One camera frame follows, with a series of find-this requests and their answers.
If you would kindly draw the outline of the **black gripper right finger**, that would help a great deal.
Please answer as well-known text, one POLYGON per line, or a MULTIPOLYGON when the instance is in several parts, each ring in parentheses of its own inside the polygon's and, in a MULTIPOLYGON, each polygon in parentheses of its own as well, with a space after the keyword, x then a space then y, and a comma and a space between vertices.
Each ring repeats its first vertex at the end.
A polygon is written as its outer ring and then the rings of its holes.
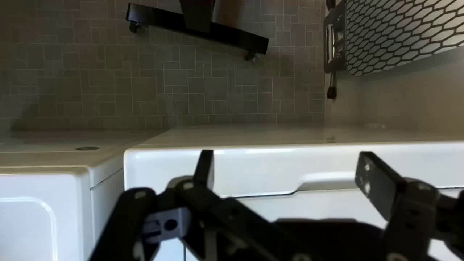
POLYGON ((438 190, 418 179, 401 176, 372 151, 362 151, 356 169, 356 184, 383 219, 370 224, 382 232, 434 232, 438 190))

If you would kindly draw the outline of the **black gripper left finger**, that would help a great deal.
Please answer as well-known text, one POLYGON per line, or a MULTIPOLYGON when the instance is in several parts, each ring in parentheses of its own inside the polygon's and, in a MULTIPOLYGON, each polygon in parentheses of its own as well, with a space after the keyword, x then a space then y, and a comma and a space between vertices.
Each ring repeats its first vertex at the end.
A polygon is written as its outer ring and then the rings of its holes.
POLYGON ((218 237, 232 245, 269 245, 272 224, 234 198, 221 198, 212 190, 215 153, 202 151, 195 173, 173 184, 169 195, 183 211, 186 245, 209 245, 218 237))

